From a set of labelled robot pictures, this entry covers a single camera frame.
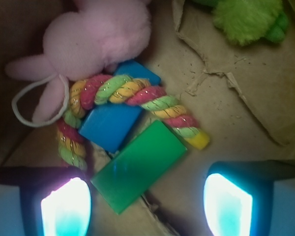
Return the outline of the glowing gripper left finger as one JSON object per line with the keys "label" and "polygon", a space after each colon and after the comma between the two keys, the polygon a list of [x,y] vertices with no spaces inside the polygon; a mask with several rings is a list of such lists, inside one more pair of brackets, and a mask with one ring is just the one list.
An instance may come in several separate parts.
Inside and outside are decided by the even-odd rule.
{"label": "glowing gripper left finger", "polygon": [[76,167],[0,167],[0,236],[85,236],[91,192]]}

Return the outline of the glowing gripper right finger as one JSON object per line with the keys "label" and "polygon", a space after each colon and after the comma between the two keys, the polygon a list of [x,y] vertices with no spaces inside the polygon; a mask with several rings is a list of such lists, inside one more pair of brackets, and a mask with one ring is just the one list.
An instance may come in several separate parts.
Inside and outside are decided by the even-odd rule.
{"label": "glowing gripper right finger", "polygon": [[215,236],[295,236],[295,160],[215,162],[203,204]]}

